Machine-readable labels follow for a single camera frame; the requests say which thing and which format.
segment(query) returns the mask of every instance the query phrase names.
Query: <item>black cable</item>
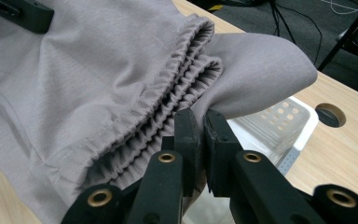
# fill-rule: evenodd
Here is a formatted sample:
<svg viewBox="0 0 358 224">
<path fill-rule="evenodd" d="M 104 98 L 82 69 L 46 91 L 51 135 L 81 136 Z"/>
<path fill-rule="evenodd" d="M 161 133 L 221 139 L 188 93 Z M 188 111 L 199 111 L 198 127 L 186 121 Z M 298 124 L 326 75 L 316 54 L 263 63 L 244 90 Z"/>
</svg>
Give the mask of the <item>black cable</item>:
<svg viewBox="0 0 358 224">
<path fill-rule="evenodd" d="M 242 2 L 236 2 L 231 0 L 220 0 L 220 4 L 223 4 L 228 7 L 255 7 L 259 4 L 255 4 L 253 2 L 250 3 L 242 3 Z"/>
<path fill-rule="evenodd" d="M 292 39 L 293 43 L 296 45 L 296 41 L 295 41 L 295 38 L 294 38 L 293 35 L 292 35 L 292 31 L 290 30 L 289 26 L 287 25 L 287 22 L 286 22 L 286 20 L 284 19 L 282 13 L 281 13 L 280 10 L 277 8 L 277 6 L 276 6 L 276 4 L 275 4 L 275 0 L 271 0 L 270 3 L 271 3 L 271 6 L 273 7 L 272 10 L 275 11 L 276 14 L 278 14 L 279 17 L 281 17 L 282 22 L 283 22 L 283 24 L 284 24 L 284 27 L 286 27 L 287 33 L 289 33 L 290 38 Z"/>
<path fill-rule="evenodd" d="M 274 34 L 276 34 L 277 36 L 280 36 L 280 35 L 281 35 L 281 31 L 280 31 L 280 27 L 279 27 L 279 17 L 278 17 L 277 14 L 275 13 L 273 1 L 274 1 L 274 0 L 269 1 L 269 5 L 271 6 L 272 18 L 274 18 L 274 22 L 275 22 L 275 32 L 274 32 Z"/>
<path fill-rule="evenodd" d="M 278 4 L 277 4 L 277 7 L 281 7 L 281 8 L 284 8 L 284 9 L 286 9 L 286 10 L 294 11 L 295 13 L 297 13 L 297 14 L 303 16 L 303 17 L 308 18 L 308 19 L 313 23 L 313 25 L 315 26 L 315 28 L 318 30 L 319 35 L 320 35 L 319 45 L 318 45 L 318 50 L 316 51 L 315 60 L 314 60 L 314 62 L 313 62 L 313 64 L 316 64 L 316 61 L 318 60 L 319 52 L 320 52 L 321 46 L 322 46 L 322 39 L 323 39 L 323 37 L 324 37 L 324 36 L 322 35 L 322 32 L 321 32 L 321 30 L 319 29 L 318 25 L 316 24 L 316 22 L 315 22 L 311 17 L 309 17 L 309 16 L 307 16 L 307 15 L 305 15 L 305 14 L 302 14 L 301 12 L 298 12 L 298 11 L 296 11 L 296 10 L 294 10 L 294 9 L 291 9 L 291 8 L 288 8 L 288 7 L 283 7 L 283 6 L 280 6 L 280 5 L 278 5 Z"/>
</svg>

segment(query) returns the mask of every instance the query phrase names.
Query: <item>black clip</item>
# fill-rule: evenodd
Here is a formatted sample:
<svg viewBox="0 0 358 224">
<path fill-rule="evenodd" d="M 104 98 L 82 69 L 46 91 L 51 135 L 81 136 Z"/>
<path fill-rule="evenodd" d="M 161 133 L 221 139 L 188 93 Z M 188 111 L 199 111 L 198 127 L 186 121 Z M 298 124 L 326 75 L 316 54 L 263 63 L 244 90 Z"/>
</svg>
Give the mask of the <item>black clip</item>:
<svg viewBox="0 0 358 224">
<path fill-rule="evenodd" d="M 1 17 L 37 34 L 48 31 L 53 15 L 54 10 L 35 1 L 0 0 Z"/>
</svg>

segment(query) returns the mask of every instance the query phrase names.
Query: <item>round hole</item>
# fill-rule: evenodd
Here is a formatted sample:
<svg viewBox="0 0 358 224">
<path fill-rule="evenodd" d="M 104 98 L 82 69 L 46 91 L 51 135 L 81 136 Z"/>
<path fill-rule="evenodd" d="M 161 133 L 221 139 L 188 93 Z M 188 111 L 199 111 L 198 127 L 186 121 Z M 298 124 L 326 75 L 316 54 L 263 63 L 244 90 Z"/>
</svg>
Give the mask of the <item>round hole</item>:
<svg viewBox="0 0 358 224">
<path fill-rule="evenodd" d="M 159 215 L 156 213 L 148 213 L 144 216 L 144 224 L 158 224 Z"/>
<path fill-rule="evenodd" d="M 109 189 L 96 189 L 91 193 L 87 202 L 91 207 L 101 207 L 112 200 L 112 192 Z"/>
<path fill-rule="evenodd" d="M 348 193 L 337 190 L 330 189 L 327 191 L 327 197 L 333 202 L 343 207 L 353 208 L 356 206 L 356 201 Z"/>
<path fill-rule="evenodd" d="M 347 121 L 344 112 L 335 105 L 320 104 L 316 106 L 315 111 L 321 123 L 329 127 L 339 128 Z"/>
<path fill-rule="evenodd" d="M 299 214 L 292 214 L 290 216 L 290 219 L 292 219 L 293 223 L 296 224 L 309 224 L 310 222 L 303 216 Z"/>
<path fill-rule="evenodd" d="M 164 153 L 158 156 L 158 160 L 161 162 L 172 162 L 175 160 L 175 156 L 171 153 Z"/>
<path fill-rule="evenodd" d="M 261 161 L 261 157 L 259 155 L 251 153 L 251 152 L 245 153 L 243 155 L 243 158 L 250 162 L 260 162 Z"/>
<path fill-rule="evenodd" d="M 225 135 L 220 136 L 220 140 L 222 140 L 223 142 L 226 142 L 226 141 L 228 141 L 228 137 Z"/>
</svg>

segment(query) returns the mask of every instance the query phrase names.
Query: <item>gray fabric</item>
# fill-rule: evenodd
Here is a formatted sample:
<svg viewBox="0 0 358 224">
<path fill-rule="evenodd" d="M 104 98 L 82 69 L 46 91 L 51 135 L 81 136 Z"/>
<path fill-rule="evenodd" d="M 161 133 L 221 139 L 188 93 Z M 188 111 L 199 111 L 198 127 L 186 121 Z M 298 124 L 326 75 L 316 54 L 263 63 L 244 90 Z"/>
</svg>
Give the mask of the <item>gray fabric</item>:
<svg viewBox="0 0 358 224">
<path fill-rule="evenodd" d="M 40 2 L 55 10 L 45 35 L 0 18 L 0 168 L 45 223 L 60 222 L 87 187 L 142 177 L 175 111 L 192 106 L 201 130 L 208 107 L 249 114 L 316 78 L 277 37 L 215 35 L 207 45 L 213 24 L 171 2 Z M 201 162 L 198 172 L 201 188 Z"/>
</svg>

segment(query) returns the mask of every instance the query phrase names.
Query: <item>brass insert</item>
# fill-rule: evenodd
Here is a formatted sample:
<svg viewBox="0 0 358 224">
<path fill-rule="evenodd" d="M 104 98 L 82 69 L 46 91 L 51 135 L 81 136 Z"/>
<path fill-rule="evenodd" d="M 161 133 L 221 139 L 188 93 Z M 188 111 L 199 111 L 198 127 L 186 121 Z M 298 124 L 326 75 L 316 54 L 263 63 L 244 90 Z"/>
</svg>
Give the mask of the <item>brass insert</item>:
<svg viewBox="0 0 358 224">
<path fill-rule="evenodd" d="M 356 200 L 344 191 L 330 189 L 326 192 L 327 197 L 333 202 L 343 207 L 353 208 L 356 206 Z"/>
<path fill-rule="evenodd" d="M 243 158 L 250 162 L 260 162 L 261 161 L 261 157 L 257 154 L 252 153 L 252 152 L 245 153 L 243 155 Z"/>
<path fill-rule="evenodd" d="M 161 162 L 171 162 L 175 160 L 175 156 L 171 153 L 164 153 L 158 156 L 158 160 Z"/>
<path fill-rule="evenodd" d="M 109 203 L 112 197 L 109 189 L 96 189 L 87 199 L 87 203 L 91 207 L 101 207 Z"/>
</svg>

